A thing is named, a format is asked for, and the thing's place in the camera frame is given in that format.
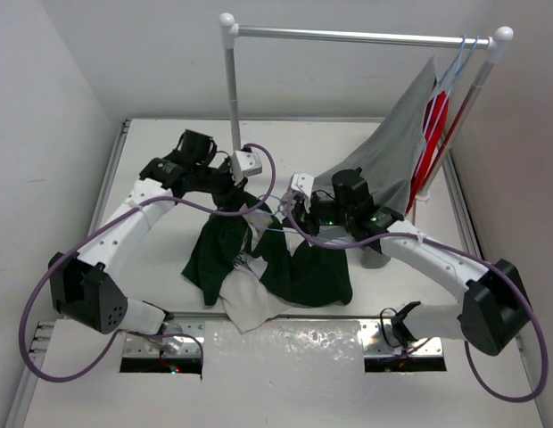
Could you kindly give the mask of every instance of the white cloth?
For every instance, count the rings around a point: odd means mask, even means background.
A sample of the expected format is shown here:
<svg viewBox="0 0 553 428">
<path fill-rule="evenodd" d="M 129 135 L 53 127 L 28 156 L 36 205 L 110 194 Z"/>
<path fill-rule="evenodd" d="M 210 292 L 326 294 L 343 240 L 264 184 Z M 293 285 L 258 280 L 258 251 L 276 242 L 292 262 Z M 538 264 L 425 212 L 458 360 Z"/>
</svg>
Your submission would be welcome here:
<svg viewBox="0 0 553 428">
<path fill-rule="evenodd" d="M 267 232 L 265 228 L 269 227 L 272 219 L 266 213 L 258 211 L 243 217 L 251 229 L 254 249 L 262 235 Z M 285 238 L 291 255 L 304 242 L 300 235 L 294 233 L 285 233 Z M 260 282 L 267 268 L 267 262 L 262 257 L 254 259 L 242 253 L 238 259 L 240 261 L 235 263 L 233 271 L 225 277 L 219 297 L 239 332 L 246 333 L 261 326 L 268 319 L 282 314 L 292 305 L 269 292 Z"/>
</svg>

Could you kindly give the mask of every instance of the metal plate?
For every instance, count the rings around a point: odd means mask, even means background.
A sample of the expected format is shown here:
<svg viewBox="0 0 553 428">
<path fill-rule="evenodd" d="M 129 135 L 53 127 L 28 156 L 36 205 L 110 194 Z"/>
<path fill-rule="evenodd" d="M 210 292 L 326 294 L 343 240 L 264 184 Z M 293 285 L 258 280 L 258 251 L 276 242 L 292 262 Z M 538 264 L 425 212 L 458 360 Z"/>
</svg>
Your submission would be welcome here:
<svg viewBox="0 0 553 428">
<path fill-rule="evenodd" d="M 181 326 L 183 333 L 192 335 L 199 342 L 203 343 L 204 338 L 204 329 L 205 322 L 212 319 L 218 318 L 175 318 L 175 322 Z M 162 358 L 188 358 L 193 359 L 195 356 L 198 356 L 200 351 L 197 344 L 191 339 L 176 337 L 176 340 L 183 342 L 183 346 L 179 349 L 176 354 L 167 354 L 164 353 Z M 136 336 L 128 334 L 126 336 L 126 341 L 124 342 L 124 352 L 122 353 L 123 358 L 158 358 L 160 356 L 160 350 L 157 346 L 153 346 L 150 342 Z"/>
<path fill-rule="evenodd" d="M 176 317 L 174 322 L 181 326 L 183 333 L 192 335 L 203 344 L 205 323 L 207 321 L 220 319 L 224 319 L 224 317 Z M 294 319 L 302 319 L 303 321 L 322 321 L 322 319 L 318 318 L 289 317 L 286 320 L 294 321 Z M 346 321 L 358 321 L 360 324 L 359 340 L 362 344 L 364 358 L 386 358 L 400 355 L 401 348 L 394 349 L 390 344 L 385 342 L 382 336 L 379 318 L 350 318 L 346 319 Z M 389 318 L 384 320 L 384 328 L 390 343 L 395 344 L 396 341 L 391 335 L 392 326 Z M 162 355 L 164 359 L 193 359 L 199 355 L 199 347 L 191 339 L 176 337 L 176 340 L 183 342 L 183 345 L 176 354 L 164 353 Z M 425 339 L 421 339 L 412 343 L 410 347 L 416 347 L 424 341 Z M 414 358 L 443 358 L 442 341 L 440 338 L 432 338 L 425 346 L 410 355 Z M 152 345 L 142 338 L 130 334 L 127 335 L 124 343 L 124 351 L 122 353 L 123 358 L 158 358 L 159 356 L 160 350 L 157 346 Z"/>
<path fill-rule="evenodd" d="M 385 342 L 379 319 L 360 319 L 359 324 L 361 325 L 359 339 L 364 350 L 364 358 L 385 358 L 400 355 L 401 348 L 395 349 Z M 392 325 L 389 319 L 384 319 L 384 329 L 388 336 L 388 341 L 395 345 L 397 342 L 391 335 Z M 417 342 L 411 343 L 409 347 L 415 348 L 423 342 L 425 342 L 425 339 L 420 339 Z M 442 358 L 443 347 L 441 339 L 433 337 L 425 346 L 422 346 L 410 355 L 414 358 Z"/>
</svg>

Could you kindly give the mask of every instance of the hanging garment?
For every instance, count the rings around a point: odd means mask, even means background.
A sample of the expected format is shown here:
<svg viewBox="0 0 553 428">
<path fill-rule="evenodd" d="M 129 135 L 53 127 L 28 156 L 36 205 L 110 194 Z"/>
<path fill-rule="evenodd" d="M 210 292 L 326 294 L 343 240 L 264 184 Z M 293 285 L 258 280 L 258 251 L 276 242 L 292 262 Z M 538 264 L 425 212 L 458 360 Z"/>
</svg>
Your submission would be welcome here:
<svg viewBox="0 0 553 428">
<path fill-rule="evenodd" d="M 433 155 L 437 149 L 437 144 L 442 138 L 443 131 L 445 130 L 445 123 L 447 122 L 447 113 L 449 111 L 449 97 L 447 93 L 441 92 L 434 100 L 430 101 L 425 111 L 425 135 L 427 137 L 427 147 L 423 158 L 419 161 L 417 166 L 417 172 L 411 179 L 411 192 L 409 195 L 409 203 L 406 212 L 411 210 L 417 194 L 425 184 L 427 179 L 427 173 L 431 166 Z"/>
<path fill-rule="evenodd" d="M 247 194 L 245 201 L 246 206 L 250 207 L 257 199 Z M 266 205 L 263 205 L 262 210 L 270 212 Z M 281 233 L 286 231 L 280 221 L 266 217 L 270 220 L 268 228 L 276 229 L 277 232 L 255 227 L 256 220 L 251 218 L 249 224 L 245 218 L 211 216 L 203 226 L 182 274 L 202 289 L 205 304 L 214 305 L 224 288 L 225 297 L 221 298 L 231 300 L 226 306 L 234 314 L 231 319 L 245 319 L 240 324 L 240 330 L 251 329 L 255 323 L 253 318 L 235 317 L 235 313 L 244 314 L 251 309 L 249 304 L 253 302 L 263 302 L 263 308 L 257 312 L 268 314 L 267 317 L 277 315 L 275 312 L 280 309 L 285 310 L 284 306 L 277 304 L 282 303 L 282 300 L 310 307 L 337 301 L 348 304 L 352 298 L 352 289 L 345 251 L 310 246 L 301 237 L 300 240 L 294 237 L 296 234 Z M 239 267 L 237 273 L 231 276 L 235 267 Z M 244 270 L 245 267 L 279 300 L 268 297 L 265 300 L 262 292 L 254 286 L 252 275 Z M 231 284 L 241 284 L 241 288 L 238 291 L 231 290 L 232 286 L 235 287 Z M 255 316 L 254 319 L 261 317 L 264 315 Z"/>
<path fill-rule="evenodd" d="M 421 153 L 425 151 L 425 107 L 435 81 L 435 63 L 431 58 L 374 134 L 345 160 L 317 176 L 314 190 L 331 193 L 334 173 L 360 167 L 361 176 L 367 181 L 376 204 L 405 214 L 411 178 Z"/>
</svg>

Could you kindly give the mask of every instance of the white wall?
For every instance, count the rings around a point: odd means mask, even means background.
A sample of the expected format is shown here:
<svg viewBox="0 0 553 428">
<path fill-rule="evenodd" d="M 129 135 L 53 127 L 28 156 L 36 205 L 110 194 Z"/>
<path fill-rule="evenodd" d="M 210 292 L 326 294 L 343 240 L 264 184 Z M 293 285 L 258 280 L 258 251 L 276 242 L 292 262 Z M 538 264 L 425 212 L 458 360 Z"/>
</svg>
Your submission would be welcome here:
<svg viewBox="0 0 553 428">
<path fill-rule="evenodd" d="M 0 426 L 22 308 L 49 258 L 87 231 L 116 131 L 41 3 L 0 0 Z M 54 317 L 49 300 L 33 323 Z"/>
<path fill-rule="evenodd" d="M 549 344 L 551 371 L 539 399 L 553 427 L 553 0 L 499 0 L 487 31 L 510 25 L 515 38 L 454 149 L 485 256 L 518 265 Z M 524 345 L 536 380 L 532 328 Z"/>
<path fill-rule="evenodd" d="M 493 0 L 41 0 L 115 119 L 227 116 L 218 16 L 280 27 L 475 35 Z M 441 49 L 237 41 L 241 112 L 383 116 Z"/>
</svg>

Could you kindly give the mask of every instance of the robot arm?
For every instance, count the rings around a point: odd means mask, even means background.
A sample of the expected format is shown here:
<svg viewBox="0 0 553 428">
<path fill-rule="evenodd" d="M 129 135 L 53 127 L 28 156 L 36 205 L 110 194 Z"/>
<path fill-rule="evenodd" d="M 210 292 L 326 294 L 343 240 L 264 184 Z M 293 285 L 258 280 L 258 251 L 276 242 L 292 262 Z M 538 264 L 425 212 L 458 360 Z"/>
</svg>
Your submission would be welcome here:
<svg viewBox="0 0 553 428">
<path fill-rule="evenodd" d="M 298 202 L 293 217 L 300 228 L 309 235 L 317 235 L 321 226 L 343 226 L 357 241 L 386 233 L 426 238 L 400 213 L 375 205 L 359 173 L 358 169 L 345 169 L 334 174 L 332 200 L 321 200 L 318 192 L 312 192 L 311 179 L 295 175 L 290 190 Z M 303 188 L 297 185 L 299 177 L 304 177 Z M 445 337 L 467 340 L 485 354 L 498 355 L 530 320 L 508 285 L 471 259 L 435 248 L 423 239 L 390 236 L 368 246 L 412 266 L 457 301 L 441 306 L 413 301 L 401 309 L 392 318 L 392 333 L 404 347 L 424 337 Z M 520 275 L 512 264 L 500 260 L 494 266 L 526 297 Z"/>
<path fill-rule="evenodd" d="M 106 223 L 132 208 L 138 208 L 139 212 L 85 245 L 52 276 L 54 309 L 104 334 L 118 328 L 158 333 L 169 313 L 150 303 L 127 298 L 115 280 L 120 277 L 130 252 L 175 205 L 174 201 L 148 203 L 152 198 L 182 198 L 188 192 L 204 192 L 212 195 L 220 210 L 240 208 L 247 177 L 261 172 L 259 155 L 235 151 L 231 161 L 227 158 L 218 168 L 211 168 L 216 152 L 212 138 L 187 130 L 175 150 L 150 161 L 126 200 Z M 60 257 L 60 253 L 56 254 L 51 265 Z"/>
</svg>

